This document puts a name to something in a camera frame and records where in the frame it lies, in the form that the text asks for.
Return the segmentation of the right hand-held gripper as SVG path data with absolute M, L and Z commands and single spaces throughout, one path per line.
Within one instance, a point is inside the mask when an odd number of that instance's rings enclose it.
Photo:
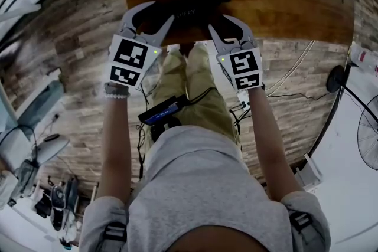
M 262 57 L 259 47 L 242 47 L 240 45 L 255 45 L 252 30 L 243 21 L 231 15 L 223 15 L 226 19 L 238 26 L 242 36 L 233 40 L 222 39 L 215 28 L 208 24 L 208 30 L 214 46 L 218 52 L 216 59 L 236 91 L 244 91 L 263 86 Z

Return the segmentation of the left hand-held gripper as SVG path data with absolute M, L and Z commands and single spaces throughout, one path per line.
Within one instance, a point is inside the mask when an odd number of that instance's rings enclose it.
M 161 44 L 174 22 L 171 15 L 154 34 L 137 33 L 156 7 L 156 1 L 141 3 L 125 12 L 120 32 L 113 36 L 109 48 L 107 76 L 109 81 L 138 87 L 149 68 L 160 55 Z

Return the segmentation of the black cloth item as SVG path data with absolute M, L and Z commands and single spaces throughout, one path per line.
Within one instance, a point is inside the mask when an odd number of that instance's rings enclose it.
M 168 31 L 178 34 L 192 28 L 203 28 L 219 7 L 231 0 L 164 0 L 155 4 L 151 14 L 150 26 L 158 29 L 171 16 L 174 20 Z

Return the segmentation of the person's left forearm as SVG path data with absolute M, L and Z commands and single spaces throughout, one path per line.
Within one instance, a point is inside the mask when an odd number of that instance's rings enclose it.
M 128 100 L 107 99 L 97 197 L 115 197 L 127 203 L 131 194 L 131 175 Z

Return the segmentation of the person's right forearm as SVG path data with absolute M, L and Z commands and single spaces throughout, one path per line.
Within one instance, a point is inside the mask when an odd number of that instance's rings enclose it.
M 274 201 L 302 191 L 285 156 L 284 142 L 262 88 L 248 90 L 256 151 L 269 194 Z

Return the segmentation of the person's khaki trousers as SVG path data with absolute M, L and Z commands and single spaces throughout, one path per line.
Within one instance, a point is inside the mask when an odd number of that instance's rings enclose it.
M 188 55 L 179 48 L 168 51 L 161 65 L 161 74 L 152 95 L 154 106 L 170 97 L 187 96 L 196 100 L 174 116 L 183 126 L 199 126 L 227 136 L 240 146 L 240 136 L 223 96 L 211 72 L 209 54 L 202 44 L 194 45 Z

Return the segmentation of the white power adapter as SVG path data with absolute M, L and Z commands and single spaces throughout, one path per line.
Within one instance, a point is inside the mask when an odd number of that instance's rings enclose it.
M 240 90 L 237 92 L 237 98 L 244 110 L 250 109 L 250 100 L 248 90 Z

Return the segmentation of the gray wrist band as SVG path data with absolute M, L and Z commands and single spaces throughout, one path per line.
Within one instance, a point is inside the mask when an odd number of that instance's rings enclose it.
M 128 86 L 124 86 L 124 85 L 113 83 L 113 82 L 105 83 L 104 90 L 106 94 L 124 95 L 124 96 L 129 94 Z

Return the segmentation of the black waist-worn device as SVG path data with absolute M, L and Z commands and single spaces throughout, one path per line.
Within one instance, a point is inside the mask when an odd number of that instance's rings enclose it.
M 179 112 L 182 108 L 189 105 L 186 95 L 179 97 L 172 96 L 160 104 L 148 109 L 138 116 L 140 122 L 148 126 L 161 123 L 169 119 L 172 115 Z

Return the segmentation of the person's gray shirt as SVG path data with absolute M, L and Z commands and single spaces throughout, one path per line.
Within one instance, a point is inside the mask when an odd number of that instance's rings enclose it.
M 85 210 L 81 252 L 166 252 L 203 226 L 252 237 L 268 252 L 329 252 L 331 236 L 317 198 L 293 192 L 275 202 L 227 137 L 197 126 L 164 132 L 146 160 L 139 191 L 125 205 L 101 197 Z

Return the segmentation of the white router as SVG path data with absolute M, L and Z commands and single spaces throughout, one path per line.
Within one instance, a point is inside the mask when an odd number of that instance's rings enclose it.
M 303 168 L 295 168 L 295 178 L 303 189 L 309 191 L 322 182 L 322 173 L 307 153 L 304 155 L 304 159 Z

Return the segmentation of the black standing fan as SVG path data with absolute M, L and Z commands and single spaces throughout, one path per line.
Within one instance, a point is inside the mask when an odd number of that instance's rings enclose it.
M 328 93 L 346 92 L 352 101 L 358 103 L 361 116 L 357 127 L 357 148 L 363 162 L 378 171 L 378 95 L 364 103 L 347 87 L 346 80 L 345 68 L 337 65 L 330 71 L 325 87 Z

